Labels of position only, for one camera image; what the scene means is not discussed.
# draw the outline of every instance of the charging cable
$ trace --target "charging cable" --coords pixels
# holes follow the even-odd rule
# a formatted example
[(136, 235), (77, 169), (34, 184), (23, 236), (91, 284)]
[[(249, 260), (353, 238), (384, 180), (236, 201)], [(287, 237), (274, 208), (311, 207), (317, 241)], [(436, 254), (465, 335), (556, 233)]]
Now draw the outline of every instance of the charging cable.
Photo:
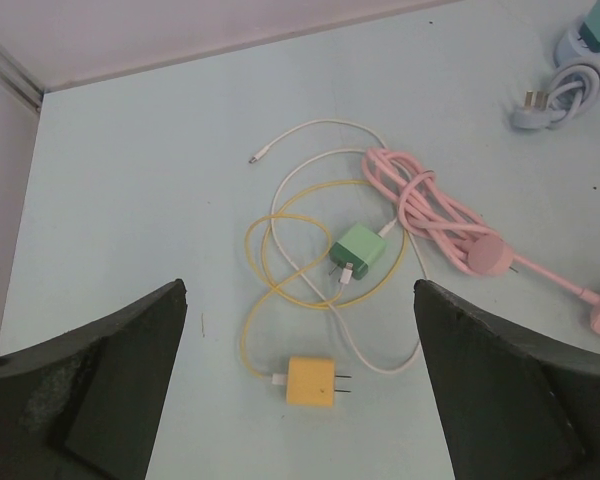
[(600, 60), (573, 58), (555, 71), (546, 90), (526, 93), (524, 105), (513, 112), (511, 123), (525, 130), (561, 128), (599, 99)]

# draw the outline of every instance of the metal prong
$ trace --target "metal prong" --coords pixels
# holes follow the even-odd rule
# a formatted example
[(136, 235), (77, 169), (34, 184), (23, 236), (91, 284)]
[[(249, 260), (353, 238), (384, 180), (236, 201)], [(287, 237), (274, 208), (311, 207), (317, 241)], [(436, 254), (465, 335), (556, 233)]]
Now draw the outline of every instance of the metal prong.
[(531, 103), (533, 102), (533, 92), (529, 90), (524, 97), (524, 108), (527, 110), (531, 108)]
[(549, 103), (549, 94), (547, 92), (542, 92), (542, 110), (547, 109), (548, 103)]
[(542, 108), (542, 98), (544, 96), (544, 92), (536, 92), (536, 108)]

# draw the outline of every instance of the power adapter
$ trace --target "power adapter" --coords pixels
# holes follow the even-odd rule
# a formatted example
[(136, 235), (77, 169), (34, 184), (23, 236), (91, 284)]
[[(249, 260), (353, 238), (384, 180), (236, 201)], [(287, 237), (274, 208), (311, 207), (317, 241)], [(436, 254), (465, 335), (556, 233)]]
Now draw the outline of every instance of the power adapter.
[(360, 280), (387, 248), (387, 241), (383, 238), (384, 231), (383, 228), (378, 234), (364, 225), (356, 223), (340, 240), (333, 244), (329, 250), (329, 258), (340, 268), (350, 268), (353, 278)]
[(336, 375), (336, 364), (332, 358), (291, 357), (286, 375), (274, 374), (274, 385), (287, 386), (287, 403), (307, 407), (333, 407), (335, 393), (351, 393), (337, 390), (336, 378), (351, 378)]

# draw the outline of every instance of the pink cable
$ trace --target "pink cable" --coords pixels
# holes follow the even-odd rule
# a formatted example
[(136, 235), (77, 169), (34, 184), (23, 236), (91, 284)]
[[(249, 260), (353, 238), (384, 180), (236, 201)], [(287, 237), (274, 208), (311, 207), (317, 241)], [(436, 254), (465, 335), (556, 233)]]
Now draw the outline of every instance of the pink cable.
[[(408, 173), (410, 180), (401, 175), (401, 170)], [(485, 235), (501, 236), (488, 227), (476, 212), (442, 192), (435, 184), (436, 174), (433, 171), (425, 170), (408, 153), (383, 148), (367, 151), (362, 159), (362, 171), (367, 180), (396, 205), (398, 221), (405, 229), (436, 242), (460, 271), (468, 275), (483, 275), (469, 266), (468, 252)], [(435, 201), (437, 211), (429, 203), (431, 200)], [(600, 302), (597, 293), (575, 285), (521, 255), (513, 254), (512, 259), (592, 305)]]

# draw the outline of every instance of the table surface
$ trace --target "table surface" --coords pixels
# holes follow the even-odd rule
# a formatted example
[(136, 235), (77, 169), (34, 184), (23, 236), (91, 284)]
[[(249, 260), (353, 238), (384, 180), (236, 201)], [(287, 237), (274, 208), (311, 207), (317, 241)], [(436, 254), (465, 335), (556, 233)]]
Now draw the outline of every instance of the table surface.
[[(507, 121), (524, 92), (551, 72), (552, 46), (588, 3), (465, 0), (48, 95), (0, 353), (181, 277), (189, 311), (149, 479), (453, 478), (422, 359), (395, 377), (367, 372), (327, 314), (276, 298), (253, 327), (257, 365), (284, 371), (290, 355), (333, 356), (340, 372), (353, 375), (353, 393), (330, 410), (290, 407), (281, 389), (240, 364), (240, 326), (266, 291), (247, 266), (247, 227), (268, 212), (278, 183), (303, 159), (373, 143), (347, 128), (317, 126), (257, 165), (247, 160), (313, 118), (367, 124), (435, 170), (441, 188), (520, 252), (600, 290), (600, 104), (555, 132), (521, 134)], [(295, 179), (286, 197), (351, 177), (361, 177), (359, 157), (325, 160)], [(294, 211), (335, 235), (354, 221), (378, 228), (391, 215), (362, 186), (317, 192)], [(299, 261), (325, 247), (312, 227), (281, 229)], [(351, 294), (386, 271), (399, 239), (391, 233), (389, 253)], [(557, 287), (524, 271), (468, 278), (422, 245), (438, 283), (600, 352), (587, 307)], [(276, 271), (288, 273), (277, 262)], [(326, 269), (314, 278), (324, 281)], [(376, 363), (391, 366), (413, 348), (419, 275), (411, 251), (385, 289), (344, 311)], [(306, 287), (294, 288), (312, 299)]]

